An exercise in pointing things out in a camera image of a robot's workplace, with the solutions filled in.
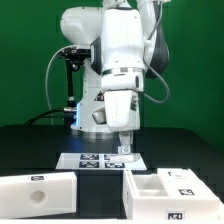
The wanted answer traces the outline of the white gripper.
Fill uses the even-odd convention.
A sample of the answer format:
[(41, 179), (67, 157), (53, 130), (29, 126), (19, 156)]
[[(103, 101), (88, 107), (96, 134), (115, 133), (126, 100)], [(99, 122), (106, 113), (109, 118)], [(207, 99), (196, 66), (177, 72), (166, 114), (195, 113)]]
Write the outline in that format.
[(119, 133), (120, 154), (131, 154), (133, 149), (133, 131), (140, 128), (138, 93), (133, 90), (107, 91), (104, 94), (107, 125), (111, 131)]

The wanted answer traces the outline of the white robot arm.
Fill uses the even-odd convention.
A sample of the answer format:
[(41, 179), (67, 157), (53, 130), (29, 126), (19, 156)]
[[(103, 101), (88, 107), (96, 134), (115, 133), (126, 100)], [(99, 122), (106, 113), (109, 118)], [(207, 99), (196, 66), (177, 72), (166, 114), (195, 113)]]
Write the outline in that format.
[(71, 128), (87, 136), (118, 134), (118, 152), (132, 151), (140, 128), (139, 95), (144, 79), (167, 67), (168, 47), (161, 18), (169, 0), (103, 0), (102, 6), (66, 10), (60, 21), (72, 43), (68, 54), (84, 67), (83, 96)]

